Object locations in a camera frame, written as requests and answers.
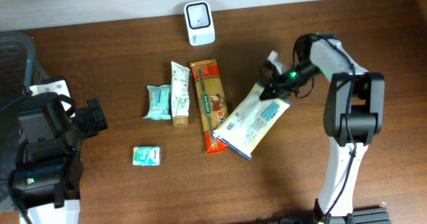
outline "small teal packet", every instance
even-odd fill
[[[170,120],[171,85],[160,87],[147,86],[149,94],[149,111],[144,119]]]
[[[132,164],[138,166],[160,165],[160,147],[134,147]]]

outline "tube cap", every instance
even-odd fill
[[[188,116],[179,115],[173,117],[173,127],[188,127]]]

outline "brown table surface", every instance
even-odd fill
[[[143,119],[147,85],[171,81],[170,61],[216,58],[229,111],[248,94],[271,50],[289,63],[304,33],[336,33],[363,67],[384,74],[384,125],[360,167],[354,207],[385,202],[395,223],[427,218],[427,28],[415,0],[331,0],[213,13],[216,42],[192,47],[183,15],[26,31],[48,74],[67,78],[80,107],[98,98],[109,128],[85,141],[80,223],[227,223],[310,210],[324,183],[328,83],[289,108],[248,161],[206,155],[194,82],[189,127]],[[132,165],[158,145],[159,167]],[[0,216],[15,223],[16,213]]]

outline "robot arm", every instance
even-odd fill
[[[321,217],[345,217],[353,211],[360,162],[382,127],[384,77],[359,66],[333,35],[303,35],[296,41],[294,53],[300,63],[283,73],[274,69],[275,63],[264,65],[272,70],[272,76],[260,99],[288,98],[291,93],[298,96],[299,88],[310,80],[313,89],[314,77],[321,73],[330,82],[324,112],[330,156],[315,211]],[[365,104],[352,105],[351,97],[365,100]]]

